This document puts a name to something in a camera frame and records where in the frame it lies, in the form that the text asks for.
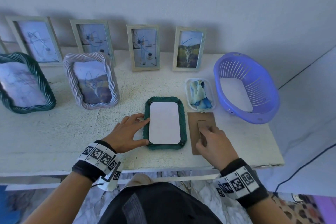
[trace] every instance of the left hand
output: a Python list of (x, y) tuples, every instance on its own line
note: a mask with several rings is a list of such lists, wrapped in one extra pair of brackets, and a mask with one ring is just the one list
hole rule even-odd
[(110, 144), (117, 153), (128, 152), (137, 147), (149, 144), (149, 140), (147, 139), (133, 140), (135, 133), (150, 121), (150, 118), (140, 121), (139, 118), (143, 117), (143, 113), (125, 116), (123, 120), (114, 127), (112, 132), (102, 140)]

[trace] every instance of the blank white paper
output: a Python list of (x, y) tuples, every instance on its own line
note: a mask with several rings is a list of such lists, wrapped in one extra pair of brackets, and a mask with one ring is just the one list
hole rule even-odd
[(151, 103), (149, 141), (153, 144), (177, 144), (181, 141), (177, 103)]
[(226, 98), (239, 109), (252, 112), (253, 107), (244, 84), (237, 78), (221, 78), (220, 85)]

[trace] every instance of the blue plastic basket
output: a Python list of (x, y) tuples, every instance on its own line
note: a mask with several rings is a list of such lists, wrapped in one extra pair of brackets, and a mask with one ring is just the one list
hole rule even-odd
[[(277, 113), (280, 99), (273, 80), (267, 70), (249, 56), (227, 53), (217, 60), (213, 71), (219, 102), (229, 113), (253, 124), (267, 123)], [(241, 110), (225, 97), (221, 78), (237, 78), (243, 82), (253, 107), (252, 112)]]

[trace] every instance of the wall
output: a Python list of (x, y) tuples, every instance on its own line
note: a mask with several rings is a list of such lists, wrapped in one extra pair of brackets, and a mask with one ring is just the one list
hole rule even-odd
[(125, 24), (159, 24), (163, 52), (176, 26), (206, 27), (205, 53), (247, 53), (277, 86), (336, 44), (336, 0), (0, 0), (0, 35), (15, 41), (4, 15), (50, 16), (63, 46), (76, 44), (69, 19), (109, 19), (117, 50)]
[[(336, 48), (279, 90), (281, 106), (269, 127), (284, 167), (259, 170), (269, 191), (336, 143)], [(336, 197), (336, 147), (301, 169), (279, 192)]]

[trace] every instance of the right hand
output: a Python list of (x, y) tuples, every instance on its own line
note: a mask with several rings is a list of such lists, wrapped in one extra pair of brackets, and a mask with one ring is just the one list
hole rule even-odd
[(199, 131), (207, 139), (207, 146), (204, 147), (199, 140), (196, 143), (196, 148), (216, 169), (222, 171), (228, 164), (238, 158), (237, 152), (223, 130), (213, 127), (213, 132), (210, 132), (206, 127), (202, 127)]

